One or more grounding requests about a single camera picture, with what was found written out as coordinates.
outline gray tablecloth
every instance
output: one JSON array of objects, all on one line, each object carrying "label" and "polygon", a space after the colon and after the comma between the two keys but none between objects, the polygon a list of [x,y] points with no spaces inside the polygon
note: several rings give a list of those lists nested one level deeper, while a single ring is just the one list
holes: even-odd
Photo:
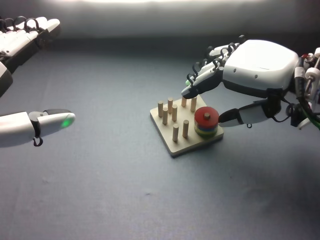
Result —
[{"label": "gray tablecloth", "polygon": [[[66,108],[77,119],[42,147],[1,149],[0,239],[319,239],[315,127],[225,128],[173,159],[149,110],[180,97],[197,59],[108,44],[43,51],[13,75],[2,114]],[[219,113],[256,100],[223,85],[202,98]]]}]

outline red ring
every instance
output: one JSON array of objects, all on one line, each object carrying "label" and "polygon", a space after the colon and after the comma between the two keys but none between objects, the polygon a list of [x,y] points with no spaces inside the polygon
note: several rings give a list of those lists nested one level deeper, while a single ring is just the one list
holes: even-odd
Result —
[{"label": "red ring", "polygon": [[[205,113],[210,114],[209,119],[205,119],[205,116],[204,116]],[[217,112],[217,110],[215,110],[210,106],[203,106],[203,107],[200,107],[197,111],[195,111],[194,121],[197,123],[197,125],[200,128],[203,128],[203,129],[214,128],[218,125],[219,113]]]}]

